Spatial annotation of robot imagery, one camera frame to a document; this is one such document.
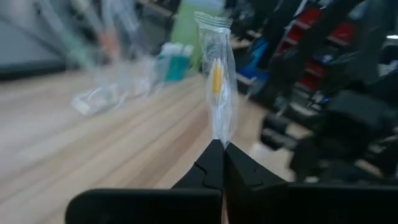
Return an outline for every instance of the plastic packaging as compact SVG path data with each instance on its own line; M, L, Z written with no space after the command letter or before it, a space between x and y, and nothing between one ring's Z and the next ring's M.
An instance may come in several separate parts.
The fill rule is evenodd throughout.
M224 12L223 0L181 0L178 13L175 15L174 28L170 39L173 43L194 46L192 70L199 70L202 57L198 44L198 29L193 16L195 11L218 16Z
M117 60L119 58L119 45L114 25L102 23L91 0L71 0L71 3L80 14L84 15L91 28L95 31L105 53L112 60Z
M132 88L134 96L145 96L160 89L164 84L164 77L158 76L154 71L155 62L150 56L148 38L138 21L132 1L103 1L103 20L106 27L115 27L118 30L117 35L123 45L122 48L127 49L124 52L127 60L122 60L123 66L120 72L124 77L119 79L122 80L119 85L123 88ZM128 40L123 40L124 36L128 36ZM141 71L132 69L131 66L137 63L140 63Z
M182 49L183 45L176 43L173 45L172 59L170 62L169 72L167 73L166 80L178 81L182 79L183 71L181 68Z
M184 71L184 76L185 72L190 68L191 66L191 58L193 55L194 47L192 45L186 45L184 49L182 50L182 62L181 62L181 67L183 68Z
M174 45L172 43L165 43L162 46L162 51L156 59L156 73L159 77L166 77L169 72L171 59L173 57Z
M86 82L86 80L71 85L74 88L77 85L84 85L84 90L79 89L79 94L74 96L72 105L85 115L93 115L117 108L121 99L116 86L110 84L109 79L100 67L104 63L102 51L85 40L73 24L71 16L65 11L66 7L60 1L40 0L39 6L42 15L58 34L68 51L67 68L74 69L79 66L91 74L94 79L94 86L89 86L92 84Z
M237 124L238 92L235 60L229 42L231 21L195 12L203 51L203 73L207 76L206 99L211 108L213 139L227 147Z

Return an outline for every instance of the black machine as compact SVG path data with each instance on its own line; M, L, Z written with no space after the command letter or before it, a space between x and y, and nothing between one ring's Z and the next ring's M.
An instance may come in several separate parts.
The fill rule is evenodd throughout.
M312 49L360 2L335 0L303 42L277 58L272 65L272 78L262 91L280 113L264 119L261 141L275 150L284 147L292 151L289 168L295 173L295 182L276 176L234 144L224 149L219 140L213 140L171 190L85 192L70 202L66 224L221 223L223 196L232 224L396 222L393 204L398 200L398 141L394 130L397 110L394 100L387 98L379 85L381 81L394 82L398 72L377 84L355 78L345 83L331 96L322 113L312 118L316 120L314 132L303 139L286 133L289 120L283 117L293 113L289 106L290 88L300 78L295 71L302 69ZM371 27L383 20L381 15L388 14L390 3L370 2L366 18ZM384 25L371 29L366 40L381 40L387 30ZM347 75L374 75L374 69L363 70L358 63L363 60L371 65L377 60L377 55L369 55L379 47L376 45L363 45L355 60L350 60ZM377 167L379 173L357 166L358 161ZM316 177L318 182L308 183L307 177Z
M360 2L334 1L329 10L326 10L332 16L324 17L318 24L325 25L332 23L332 20L338 22L337 17L343 17L337 12L348 13L355 3ZM308 176L315 176L321 180L388 182L391 179L395 182L398 142L394 139L394 128L398 116L396 100L392 96L394 89L391 87L398 84L398 73L394 71L371 84L360 80L359 75L378 77L378 55L389 31L388 21L391 18L388 15L391 12L395 14L396 5L389 1L370 1L368 4L365 13L368 29L363 37L367 42L363 43L361 51L346 65L346 70L341 71L343 74L333 77L342 79L345 87L329 96L330 99L320 114L306 118L313 122L314 133L307 138L295 140L285 134L288 120L273 114L264 119L262 142L273 149L287 147L294 152L290 168L296 173L296 181L303 182ZM326 37L331 31L318 24L309 30L309 35L305 36L296 49L277 58L272 66L274 73L263 89L263 94L272 104L278 99L282 101L280 104L283 105L279 106L282 111L279 114L295 114L289 101L281 98L289 97L290 88L297 81L293 71L300 70L305 59L310 57L308 48L302 50L301 47L306 46L306 43L310 45L311 42L315 44L312 45L314 49L319 43L318 37ZM360 159L379 168L382 178L378 179L364 170L353 168L354 163ZM351 175L342 172L351 168Z
M234 35L239 37L239 40L247 39L253 40L254 37L248 34L248 30L253 30L261 33L262 39L266 40L267 48L261 56L261 67L268 66L270 59L275 53L280 40L283 38L286 27L294 19L297 9L302 3L302 0L291 1L248 1L246 5L231 1L227 3L226 7L235 8L232 18L234 19L231 31ZM251 17L245 13L252 9ZM234 53L237 66L245 65L251 60L247 49L239 49Z

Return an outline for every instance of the red shelf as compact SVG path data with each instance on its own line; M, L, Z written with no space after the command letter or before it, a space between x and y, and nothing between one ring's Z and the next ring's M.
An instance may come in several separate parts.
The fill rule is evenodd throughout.
M282 41L276 51L275 56L284 53L286 50L289 50L296 45L304 36L306 30L311 28L311 26L314 25L321 16L322 11L320 9L307 9L294 22L292 28L287 34L287 37ZM331 36L328 37L328 40L336 45L346 46L352 41L354 28L354 25L344 22L339 26L339 28L332 32ZM300 83L309 87L309 89L316 91L320 80L327 76L328 69L326 66L320 65L314 61L308 62L306 65L307 68L305 69L304 78Z

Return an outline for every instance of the yellow object in bag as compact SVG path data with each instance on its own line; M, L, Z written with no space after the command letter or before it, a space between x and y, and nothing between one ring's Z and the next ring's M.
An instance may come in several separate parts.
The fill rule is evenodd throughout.
M233 137L238 112L235 59L229 36L231 21L202 12L195 13L203 51L203 73L207 75L206 99L211 110L213 139L224 148Z

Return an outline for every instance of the clear plastic bottle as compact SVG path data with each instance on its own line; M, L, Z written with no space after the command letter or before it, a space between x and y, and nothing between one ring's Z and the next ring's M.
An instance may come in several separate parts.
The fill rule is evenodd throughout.
M170 70L170 63L173 57L174 44L165 43L162 46L162 51L157 56L156 61L156 76L159 80L165 80Z
M173 45L172 50L172 58L170 61L169 72L167 73L166 80L167 81L179 81L182 79L182 49L183 45L180 43L176 43Z
M182 67L184 73L186 70L188 70L190 68L191 58L192 58L194 50L195 50L195 48L192 45L186 45L184 47L184 49L182 50L181 67Z

